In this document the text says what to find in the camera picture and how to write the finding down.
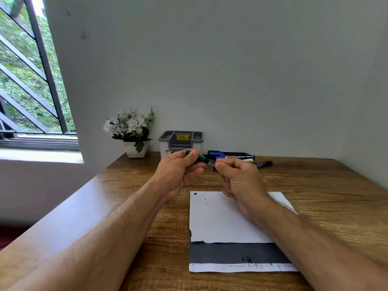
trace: yellow label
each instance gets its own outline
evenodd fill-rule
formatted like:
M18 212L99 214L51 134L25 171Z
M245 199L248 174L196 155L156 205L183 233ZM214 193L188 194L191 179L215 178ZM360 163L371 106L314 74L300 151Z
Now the yellow label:
M189 136L190 135L177 134L177 140L179 140L179 141L190 141Z

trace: forearm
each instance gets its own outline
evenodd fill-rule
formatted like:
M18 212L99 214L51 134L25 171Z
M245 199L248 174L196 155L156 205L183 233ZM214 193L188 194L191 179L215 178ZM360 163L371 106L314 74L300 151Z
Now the forearm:
M149 181L68 249L10 290L116 291L163 206Z
M253 220L317 291L381 290L388 285L383 268L306 217L271 202Z

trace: wood grain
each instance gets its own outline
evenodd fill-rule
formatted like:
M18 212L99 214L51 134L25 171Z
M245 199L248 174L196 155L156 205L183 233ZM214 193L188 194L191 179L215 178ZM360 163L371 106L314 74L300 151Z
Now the wood grain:
M388 191L333 159L258 157L269 191L388 267ZM0 289L26 276L97 225L154 173L159 153L121 156L0 252ZM155 218L122 290L311 290L299 273L190 273L189 193L220 191L211 167Z

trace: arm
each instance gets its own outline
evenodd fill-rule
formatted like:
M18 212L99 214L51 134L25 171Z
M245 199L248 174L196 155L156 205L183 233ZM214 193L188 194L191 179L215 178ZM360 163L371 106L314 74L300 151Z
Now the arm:
M9 291L116 291L161 207L203 173L199 151L162 159L154 176L85 236Z
M278 245L317 291L383 290L385 269L319 226L274 201L256 166L240 159L218 159L223 192Z

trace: person's left hand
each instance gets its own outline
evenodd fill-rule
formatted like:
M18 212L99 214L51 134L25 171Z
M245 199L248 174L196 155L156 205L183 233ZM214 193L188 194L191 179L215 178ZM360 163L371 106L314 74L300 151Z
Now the person's left hand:
M201 175L206 167L204 162L194 164L200 152L195 149L189 150L191 152L187 156L186 150L164 156L152 177L165 191L166 202L173 200L182 186Z

